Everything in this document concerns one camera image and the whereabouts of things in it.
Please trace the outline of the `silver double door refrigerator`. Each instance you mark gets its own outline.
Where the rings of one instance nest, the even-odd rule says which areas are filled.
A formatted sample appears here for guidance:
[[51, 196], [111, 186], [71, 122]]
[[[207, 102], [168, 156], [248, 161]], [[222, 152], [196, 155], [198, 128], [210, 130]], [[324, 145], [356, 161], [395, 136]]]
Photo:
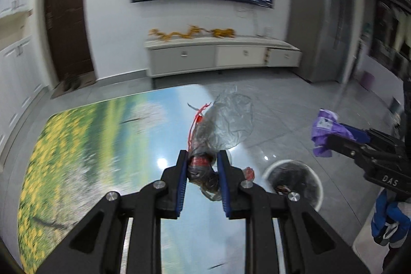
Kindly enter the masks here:
[[295, 73], [309, 83], [342, 81], [354, 0], [291, 0], [286, 41], [302, 52]]

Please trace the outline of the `golden dragon ornament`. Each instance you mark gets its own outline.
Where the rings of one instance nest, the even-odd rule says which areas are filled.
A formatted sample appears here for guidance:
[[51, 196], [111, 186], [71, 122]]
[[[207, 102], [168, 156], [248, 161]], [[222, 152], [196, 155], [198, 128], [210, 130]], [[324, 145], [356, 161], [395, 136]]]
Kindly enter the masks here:
[[179, 31], [172, 31], [170, 33], [165, 33], [159, 29], [151, 29], [148, 32], [149, 36], [155, 36], [161, 41], [169, 41], [172, 38], [178, 37], [182, 39], [194, 39], [195, 37], [210, 36], [214, 38], [235, 38], [236, 32], [231, 29], [210, 29], [201, 28], [199, 26], [190, 25], [186, 33], [181, 33]]

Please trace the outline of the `dark brown entrance door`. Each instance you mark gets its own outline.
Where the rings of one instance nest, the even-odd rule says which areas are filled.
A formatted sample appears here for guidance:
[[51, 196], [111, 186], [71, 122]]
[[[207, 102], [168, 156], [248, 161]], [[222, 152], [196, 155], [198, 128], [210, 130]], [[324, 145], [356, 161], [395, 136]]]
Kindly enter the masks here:
[[88, 45], [83, 0], [44, 0], [52, 61], [60, 81], [94, 70]]

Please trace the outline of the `white tv cabinet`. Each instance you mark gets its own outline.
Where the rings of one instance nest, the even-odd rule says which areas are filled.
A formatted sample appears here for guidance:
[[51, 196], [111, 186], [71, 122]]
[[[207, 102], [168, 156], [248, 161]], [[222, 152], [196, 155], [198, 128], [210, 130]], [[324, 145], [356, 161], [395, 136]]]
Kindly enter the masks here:
[[297, 68], [302, 57], [287, 42], [251, 36], [148, 40], [145, 48], [151, 78], [240, 68]]

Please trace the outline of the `purple wrapper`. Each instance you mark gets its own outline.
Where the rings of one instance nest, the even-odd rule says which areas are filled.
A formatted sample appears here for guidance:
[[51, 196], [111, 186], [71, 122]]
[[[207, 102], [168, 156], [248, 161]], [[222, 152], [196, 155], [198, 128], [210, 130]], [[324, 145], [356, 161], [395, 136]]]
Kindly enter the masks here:
[[342, 124], [338, 123], [338, 119], [339, 116], [333, 111], [323, 108], [318, 111], [318, 116], [314, 120], [311, 128], [314, 156], [323, 158], [332, 156], [332, 151], [326, 146], [328, 136], [330, 135], [338, 135], [343, 138], [354, 140], [352, 133]]

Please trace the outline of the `landscape print table mat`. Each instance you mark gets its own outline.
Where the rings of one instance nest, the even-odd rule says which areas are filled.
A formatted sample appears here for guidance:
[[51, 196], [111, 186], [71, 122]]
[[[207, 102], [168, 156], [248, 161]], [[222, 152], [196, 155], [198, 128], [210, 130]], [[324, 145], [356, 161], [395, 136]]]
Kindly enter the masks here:
[[[34, 273], [108, 192], [139, 191], [188, 146], [200, 85], [128, 95], [73, 108], [47, 120], [29, 159], [17, 212], [20, 260]], [[188, 184], [178, 220], [162, 221], [164, 273], [242, 273], [245, 224]]]

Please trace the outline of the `brown door mat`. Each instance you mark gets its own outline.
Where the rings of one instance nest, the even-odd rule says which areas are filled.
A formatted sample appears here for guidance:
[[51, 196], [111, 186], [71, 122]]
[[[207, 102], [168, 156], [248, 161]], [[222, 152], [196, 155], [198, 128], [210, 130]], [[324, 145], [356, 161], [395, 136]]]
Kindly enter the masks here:
[[60, 82], [57, 87], [55, 87], [51, 98], [55, 99], [67, 93], [74, 92], [78, 89], [91, 86], [95, 83], [96, 75], [94, 72], [87, 72], [75, 77], [67, 77], [62, 80], [62, 82]]

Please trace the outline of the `clear plastic bag trash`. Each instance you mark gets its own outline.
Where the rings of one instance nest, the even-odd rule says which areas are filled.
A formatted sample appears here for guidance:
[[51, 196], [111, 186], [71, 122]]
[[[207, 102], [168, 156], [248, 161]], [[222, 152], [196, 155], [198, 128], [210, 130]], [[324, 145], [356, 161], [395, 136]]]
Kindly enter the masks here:
[[253, 103], [231, 86], [197, 109], [188, 135], [188, 180], [210, 201], [220, 201], [217, 154], [245, 141], [254, 129]]

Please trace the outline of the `white shoe cabinet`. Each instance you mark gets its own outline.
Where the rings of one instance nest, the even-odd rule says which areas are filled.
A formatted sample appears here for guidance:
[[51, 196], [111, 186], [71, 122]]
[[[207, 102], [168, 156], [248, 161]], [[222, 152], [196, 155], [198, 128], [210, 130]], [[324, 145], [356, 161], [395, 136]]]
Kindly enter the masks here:
[[26, 32], [30, 14], [26, 6], [1, 12], [1, 165], [20, 119], [44, 87]]

